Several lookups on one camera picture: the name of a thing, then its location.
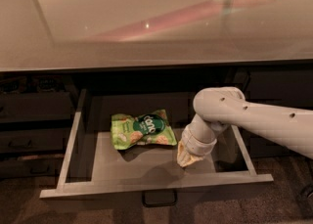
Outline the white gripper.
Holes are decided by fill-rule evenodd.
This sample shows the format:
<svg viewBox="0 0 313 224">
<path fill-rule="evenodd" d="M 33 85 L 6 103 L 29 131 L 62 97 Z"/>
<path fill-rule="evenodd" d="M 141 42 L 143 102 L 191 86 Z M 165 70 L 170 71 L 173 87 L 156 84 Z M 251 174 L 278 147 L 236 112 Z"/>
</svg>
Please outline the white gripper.
<svg viewBox="0 0 313 224">
<path fill-rule="evenodd" d="M 200 128 L 192 124 L 187 125 L 181 142 L 178 143 L 177 163 L 181 167 L 187 167 L 204 160 L 204 156 L 213 150 L 216 142 L 215 133 L 207 125 Z"/>
</svg>

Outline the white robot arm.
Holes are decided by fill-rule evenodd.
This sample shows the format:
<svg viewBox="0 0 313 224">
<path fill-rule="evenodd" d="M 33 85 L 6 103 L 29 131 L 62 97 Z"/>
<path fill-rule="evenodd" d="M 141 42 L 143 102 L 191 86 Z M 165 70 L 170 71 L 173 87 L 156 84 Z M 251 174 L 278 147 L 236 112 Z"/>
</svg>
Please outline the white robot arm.
<svg viewBox="0 0 313 224">
<path fill-rule="evenodd" d="M 251 103 L 236 87 L 202 89 L 193 108 L 195 116 L 178 144 L 182 167 L 203 160 L 231 125 L 313 158 L 313 111 Z"/>
</svg>

